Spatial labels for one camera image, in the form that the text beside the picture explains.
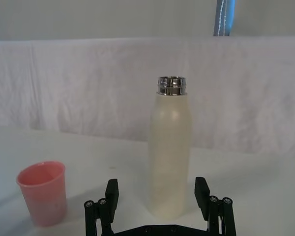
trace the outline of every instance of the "wall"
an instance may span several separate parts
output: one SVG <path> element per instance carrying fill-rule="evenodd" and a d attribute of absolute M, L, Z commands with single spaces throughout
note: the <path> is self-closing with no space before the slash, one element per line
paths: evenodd
<path fill-rule="evenodd" d="M 232 36 L 295 35 L 295 0 L 236 0 Z"/>
<path fill-rule="evenodd" d="M 0 0 L 0 40 L 213 35 L 216 0 Z"/>

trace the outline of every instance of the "water bottle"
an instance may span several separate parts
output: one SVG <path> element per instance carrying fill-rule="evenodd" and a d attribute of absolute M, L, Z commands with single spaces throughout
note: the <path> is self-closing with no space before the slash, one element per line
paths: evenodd
<path fill-rule="evenodd" d="M 151 113 L 150 211 L 161 219 L 179 217 L 185 207 L 191 114 L 183 77 L 160 77 Z"/>

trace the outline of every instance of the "screw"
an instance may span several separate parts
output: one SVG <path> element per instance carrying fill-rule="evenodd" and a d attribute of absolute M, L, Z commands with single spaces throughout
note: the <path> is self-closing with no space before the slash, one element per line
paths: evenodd
<path fill-rule="evenodd" d="M 172 226 L 171 227 L 171 232 L 175 233 L 177 231 L 177 227 L 176 226 Z"/>
<path fill-rule="evenodd" d="M 99 200 L 99 203 L 100 203 L 101 205 L 104 205 L 104 204 L 106 203 L 106 200 L 105 200 L 105 199 Z"/>
<path fill-rule="evenodd" d="M 227 204 L 231 204 L 231 203 L 232 203 L 232 200 L 229 199 L 229 198 L 225 198 L 225 199 L 224 199 L 224 202 L 227 203 Z"/>
<path fill-rule="evenodd" d="M 148 233 L 151 231 L 151 227 L 146 227 L 145 232 Z"/>
<path fill-rule="evenodd" d="M 214 202 L 214 203 L 217 202 L 216 197 L 211 197 L 210 200 L 211 200 L 211 202 Z"/>
<path fill-rule="evenodd" d="M 87 202 L 87 203 L 85 203 L 85 206 L 86 206 L 86 207 L 90 207 L 91 205 L 93 205 L 92 202 Z"/>

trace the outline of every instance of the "plastic cup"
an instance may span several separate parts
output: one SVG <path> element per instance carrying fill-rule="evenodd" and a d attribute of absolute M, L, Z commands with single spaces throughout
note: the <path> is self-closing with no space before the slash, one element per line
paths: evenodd
<path fill-rule="evenodd" d="M 64 218 L 67 209 L 64 171 L 61 162 L 45 161 L 18 174 L 16 182 L 35 225 L 47 227 Z"/>

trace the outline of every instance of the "white fabric backdrop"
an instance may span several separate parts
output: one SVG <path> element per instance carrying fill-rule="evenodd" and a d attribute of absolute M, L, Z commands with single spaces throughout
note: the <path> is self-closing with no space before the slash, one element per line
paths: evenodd
<path fill-rule="evenodd" d="M 164 75 L 195 146 L 295 155 L 293 37 L 0 42 L 0 125 L 146 140 Z"/>

